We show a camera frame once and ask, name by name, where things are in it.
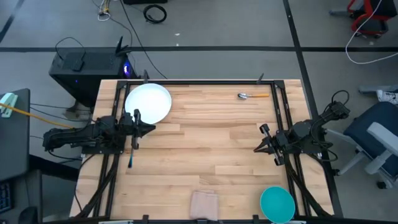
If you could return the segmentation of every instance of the green object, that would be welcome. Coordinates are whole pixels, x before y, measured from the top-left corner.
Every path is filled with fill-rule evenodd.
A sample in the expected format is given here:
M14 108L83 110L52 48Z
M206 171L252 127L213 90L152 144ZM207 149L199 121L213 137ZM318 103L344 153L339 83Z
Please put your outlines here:
M17 102L18 96L13 93L6 93L1 99L0 103L15 107L15 103ZM10 118L12 114L12 110L0 106L0 113L2 118Z
M269 187L260 198L263 214L274 223L287 223L293 216L295 204L293 197L282 187Z

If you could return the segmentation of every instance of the blue bowl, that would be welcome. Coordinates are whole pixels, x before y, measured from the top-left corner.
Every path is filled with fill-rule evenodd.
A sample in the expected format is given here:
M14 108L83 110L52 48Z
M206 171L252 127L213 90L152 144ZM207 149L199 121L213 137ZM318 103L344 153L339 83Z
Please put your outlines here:
M263 214L274 223L287 223L293 216L295 204L293 197L282 187L269 187L260 198Z

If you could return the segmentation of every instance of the pink towel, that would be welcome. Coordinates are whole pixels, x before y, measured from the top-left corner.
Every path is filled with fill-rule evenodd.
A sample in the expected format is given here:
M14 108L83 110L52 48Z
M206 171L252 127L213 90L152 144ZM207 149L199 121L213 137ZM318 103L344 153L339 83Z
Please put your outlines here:
M218 196L214 190L197 190L192 193L191 219L218 220Z

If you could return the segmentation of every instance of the wooden table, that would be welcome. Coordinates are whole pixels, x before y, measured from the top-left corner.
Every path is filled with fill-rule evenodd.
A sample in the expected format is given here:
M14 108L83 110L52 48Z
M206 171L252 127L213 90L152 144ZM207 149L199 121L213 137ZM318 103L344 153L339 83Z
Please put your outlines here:
M284 81L293 122L309 119L300 80ZM116 83L116 80L101 82L93 119L111 114ZM164 87L172 95L172 109L156 124L155 131L139 140L140 149L134 153L132 169L127 168L131 142L126 142L119 160L111 218L141 219L149 215L157 220L190 219L191 195L198 189L218 194L219 219L251 219L254 214L264 218L259 206L264 189L273 185L289 189L284 166L276 166L273 155L253 153L264 137L260 125L268 123L271 134L277 130L273 100L272 97L239 100L236 95L271 93L271 88L264 85ZM287 129L285 116L283 122ZM306 155L300 157L307 188L326 211L333 213L322 167ZM95 155L81 169L76 194L82 207L97 189L102 160L102 155ZM300 192L295 189L299 214L304 215ZM100 215L104 214L107 195L105 191ZM70 215L78 212L74 201Z

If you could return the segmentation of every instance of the blue chair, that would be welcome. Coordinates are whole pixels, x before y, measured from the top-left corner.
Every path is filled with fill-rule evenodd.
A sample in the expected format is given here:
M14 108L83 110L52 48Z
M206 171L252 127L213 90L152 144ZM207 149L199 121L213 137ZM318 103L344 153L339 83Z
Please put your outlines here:
M398 108L392 103L380 102L365 111L343 134L327 129L339 138L354 144L357 155L337 175L343 175L362 158L372 160L366 167L368 174L379 173L383 181L380 189L393 187L398 178Z

